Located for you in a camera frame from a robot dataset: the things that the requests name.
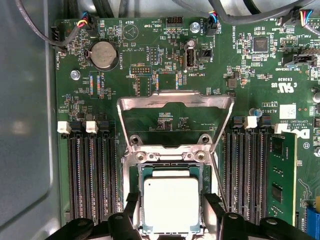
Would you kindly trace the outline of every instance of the ram slot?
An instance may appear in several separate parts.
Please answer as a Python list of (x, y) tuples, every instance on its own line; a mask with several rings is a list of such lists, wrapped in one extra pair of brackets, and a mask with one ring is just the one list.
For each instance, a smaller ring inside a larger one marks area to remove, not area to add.
[(103, 139), (103, 152), (104, 152), (104, 164), (106, 175), (106, 199), (107, 203), (104, 204), (104, 208), (107, 207), (107, 213), (109, 215), (117, 212), (117, 165), (115, 158), (115, 141), (111, 136), (107, 136)]
[(237, 136), (238, 140), (238, 152), (237, 152), (237, 182), (238, 182), (238, 195), (237, 195), (237, 204), (238, 204), (238, 213), (244, 214), (244, 138), (243, 133), (239, 133)]
[(70, 219), (73, 220), (76, 218), (76, 190), (77, 190), (77, 175), (75, 174), (74, 168), (74, 154), (75, 154), (75, 139), (68, 138), (68, 172), (69, 172), (69, 202), (70, 202)]
[(98, 183), (98, 159), (97, 159), (97, 138), (91, 136), (90, 146), (90, 192), (91, 192), (91, 211), (92, 220), (95, 224), (99, 223), (99, 183)]
[(270, 139), (268, 132), (262, 133), (262, 170), (261, 170), (261, 218), (267, 216), (267, 193), (268, 193), (268, 154)]
[(92, 212), (92, 191), (91, 191), (91, 168), (90, 168), (90, 139), (84, 139), (84, 154), (85, 154), (85, 179), (86, 179), (86, 212), (87, 218), (93, 219)]
[(224, 185), (224, 193), (226, 198), (226, 204), (230, 209), (230, 197), (231, 197), (231, 186), (230, 186), (230, 171), (231, 171), (231, 143), (232, 143), (232, 135), (230, 133), (225, 134), (224, 138), (224, 166), (223, 166), (223, 185)]
[(238, 134), (232, 133), (232, 149), (231, 149), (231, 211), (237, 212), (237, 196), (238, 196), (238, 181), (237, 181), (237, 174), (238, 174), (238, 159), (237, 159), (237, 152), (238, 152)]
[(251, 131), (250, 149), (250, 202), (249, 202), (249, 221), (254, 223), (256, 213), (256, 159), (257, 159), (257, 136)]
[(108, 149), (110, 152), (110, 182), (111, 182), (111, 213), (114, 214), (118, 211), (117, 203), (118, 203), (118, 177), (117, 177), (117, 161), (115, 155), (115, 139), (113, 137), (108, 138)]
[(87, 203), (86, 203), (86, 166), (84, 160), (84, 142), (81, 136), (73, 137), (71, 139), (71, 148), (72, 155), (72, 167), (69, 169), (69, 172), (72, 172), (70, 188), (73, 194), (70, 198), (70, 206), (72, 205), (71, 201), (73, 200), (73, 208), (75, 219), (77, 218), (86, 218), (87, 217)]
[(256, 161), (255, 161), (255, 224), (258, 225), (261, 220), (261, 202), (262, 202), (262, 168), (263, 168), (263, 146), (264, 138), (261, 132), (256, 135)]
[(99, 221), (102, 222), (103, 220), (106, 220), (105, 212), (105, 189), (106, 189), (106, 178), (105, 178), (105, 163), (103, 161), (103, 141), (101, 137), (97, 139), (97, 165), (98, 165), (98, 187), (99, 187), (99, 201), (98, 201), (98, 207), (99, 207)]
[(244, 182), (243, 182), (243, 216), (246, 220), (250, 219), (250, 167), (251, 167), (251, 134), (245, 131), (244, 140)]

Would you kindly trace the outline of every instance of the motherboard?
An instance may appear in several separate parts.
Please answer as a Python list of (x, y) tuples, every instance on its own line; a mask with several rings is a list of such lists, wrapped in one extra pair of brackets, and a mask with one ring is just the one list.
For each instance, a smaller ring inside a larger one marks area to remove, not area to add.
[[(57, 20), (56, 39), (76, 23)], [(309, 24), (318, 28), (320, 18)], [(133, 144), (169, 147), (214, 137), (223, 111), (179, 101), (123, 112), (124, 133), (120, 98), (170, 90), (234, 100), (214, 152), (227, 210), (306, 231), (307, 207), (320, 196), (319, 48), (316, 35), (278, 18), (241, 26), (202, 17), (93, 19), (55, 53), (62, 224), (97, 224), (124, 209), (125, 134), (138, 136)], [(202, 193), (212, 191), (207, 165), (171, 167), (194, 176)], [(134, 186), (154, 168), (130, 168), (130, 191), (141, 190)], [(146, 222), (143, 229), (152, 232)]]

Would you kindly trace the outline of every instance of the blue connector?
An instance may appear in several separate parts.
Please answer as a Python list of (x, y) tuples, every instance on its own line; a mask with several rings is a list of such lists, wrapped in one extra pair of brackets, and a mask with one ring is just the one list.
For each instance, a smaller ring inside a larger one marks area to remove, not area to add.
[(320, 240), (320, 213), (317, 213), (314, 207), (306, 209), (306, 233)]

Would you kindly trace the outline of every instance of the screw hole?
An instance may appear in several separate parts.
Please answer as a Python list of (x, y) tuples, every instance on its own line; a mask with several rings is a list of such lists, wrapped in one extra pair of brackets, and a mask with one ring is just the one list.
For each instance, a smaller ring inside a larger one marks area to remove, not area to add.
[(209, 138), (208, 138), (207, 136), (203, 136), (203, 137), (202, 137), (202, 142), (203, 142), (204, 144), (207, 144), (207, 143), (209, 142)]
[(131, 142), (132, 142), (133, 144), (137, 144), (137, 143), (139, 142), (139, 140), (138, 140), (137, 137), (133, 137), (133, 138), (131, 139)]

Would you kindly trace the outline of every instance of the integrated circuit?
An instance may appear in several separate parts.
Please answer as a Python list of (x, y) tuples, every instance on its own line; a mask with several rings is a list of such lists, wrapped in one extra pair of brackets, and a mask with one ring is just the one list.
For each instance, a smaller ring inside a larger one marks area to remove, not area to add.
[(253, 38), (253, 51), (255, 53), (267, 53), (269, 48), (269, 39), (267, 37)]
[(273, 183), (271, 187), (271, 196), (279, 203), (282, 203), (282, 188), (279, 187), (277, 184)]
[(284, 140), (282, 138), (272, 138), (272, 152), (277, 156), (284, 154)]

